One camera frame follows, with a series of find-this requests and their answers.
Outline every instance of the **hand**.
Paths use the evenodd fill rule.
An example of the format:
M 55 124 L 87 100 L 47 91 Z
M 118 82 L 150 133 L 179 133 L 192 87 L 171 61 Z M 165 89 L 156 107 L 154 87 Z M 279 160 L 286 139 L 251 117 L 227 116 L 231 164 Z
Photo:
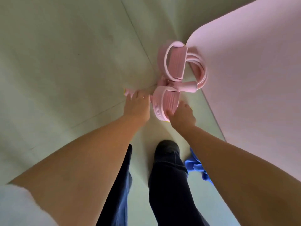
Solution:
M 143 126 L 150 118 L 150 96 L 142 90 L 138 90 L 131 95 L 126 96 L 126 105 L 124 106 L 123 115 Z
M 192 114 L 192 109 L 184 101 L 180 101 L 174 114 L 171 111 L 167 111 L 166 113 L 171 126 L 180 134 L 194 127 L 197 121 Z

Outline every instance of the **pant leg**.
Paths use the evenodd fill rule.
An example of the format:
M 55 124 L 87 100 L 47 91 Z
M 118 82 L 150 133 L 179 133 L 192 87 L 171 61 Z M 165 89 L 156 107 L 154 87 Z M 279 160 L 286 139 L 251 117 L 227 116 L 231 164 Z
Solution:
M 194 204 L 187 176 L 178 153 L 155 157 L 148 185 L 150 205 L 159 226 L 208 225 Z
M 110 190 L 97 226 L 127 226 L 127 197 L 132 184 L 129 165 L 132 155 L 132 146 L 129 145 L 122 166 Z

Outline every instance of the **white sleeve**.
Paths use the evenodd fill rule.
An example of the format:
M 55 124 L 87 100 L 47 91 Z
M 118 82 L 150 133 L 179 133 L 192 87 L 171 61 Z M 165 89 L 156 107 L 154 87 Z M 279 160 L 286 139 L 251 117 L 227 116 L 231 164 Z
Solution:
M 58 226 L 28 190 L 15 185 L 0 186 L 0 222 L 1 226 Z

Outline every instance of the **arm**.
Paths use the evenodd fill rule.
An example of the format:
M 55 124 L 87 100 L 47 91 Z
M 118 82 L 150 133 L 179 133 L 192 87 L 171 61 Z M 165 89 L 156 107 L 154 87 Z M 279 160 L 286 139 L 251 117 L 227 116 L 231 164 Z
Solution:
M 85 134 L 11 181 L 59 225 L 95 225 L 128 145 L 149 119 L 149 95 L 126 98 L 124 115 Z
M 300 181 L 196 127 L 184 102 L 168 115 L 241 225 L 301 225 Z

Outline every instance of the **shoe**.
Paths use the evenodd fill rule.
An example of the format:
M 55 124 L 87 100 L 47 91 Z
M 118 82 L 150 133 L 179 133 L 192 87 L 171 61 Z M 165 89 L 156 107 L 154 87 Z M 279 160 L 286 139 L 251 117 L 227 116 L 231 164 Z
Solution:
M 172 140 L 162 140 L 156 147 L 155 157 L 176 152 L 180 156 L 179 146 Z

